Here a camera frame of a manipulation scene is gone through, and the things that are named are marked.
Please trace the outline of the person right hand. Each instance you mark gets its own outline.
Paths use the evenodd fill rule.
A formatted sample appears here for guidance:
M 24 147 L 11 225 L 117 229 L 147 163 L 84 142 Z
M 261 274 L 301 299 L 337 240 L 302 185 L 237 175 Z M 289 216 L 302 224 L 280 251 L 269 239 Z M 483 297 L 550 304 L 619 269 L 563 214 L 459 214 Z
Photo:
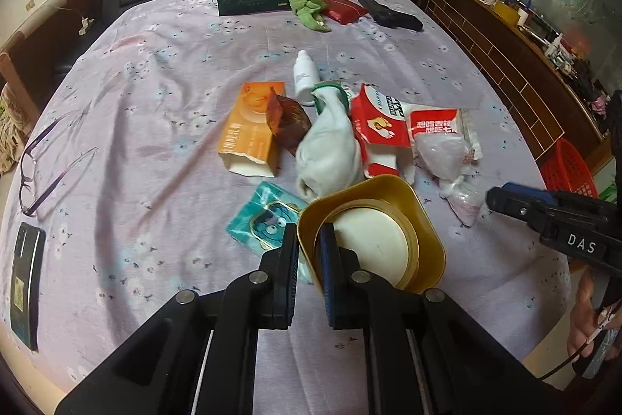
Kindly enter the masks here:
M 570 326 L 567 338 L 567 353 L 569 356 L 576 354 L 578 348 L 587 341 L 589 336 L 597 330 L 598 325 L 602 322 L 606 312 L 597 313 L 592 306 L 591 297 L 594 295 L 594 276 L 591 268 L 586 268 L 580 278 L 576 300 L 570 312 Z M 615 330 L 621 327 L 621 308 L 615 314 L 615 318 L 609 321 L 606 330 Z M 588 344 L 581 352 L 582 357 L 591 356 L 595 342 Z M 621 331 L 614 345 L 609 349 L 605 360 L 613 360 L 621 353 Z

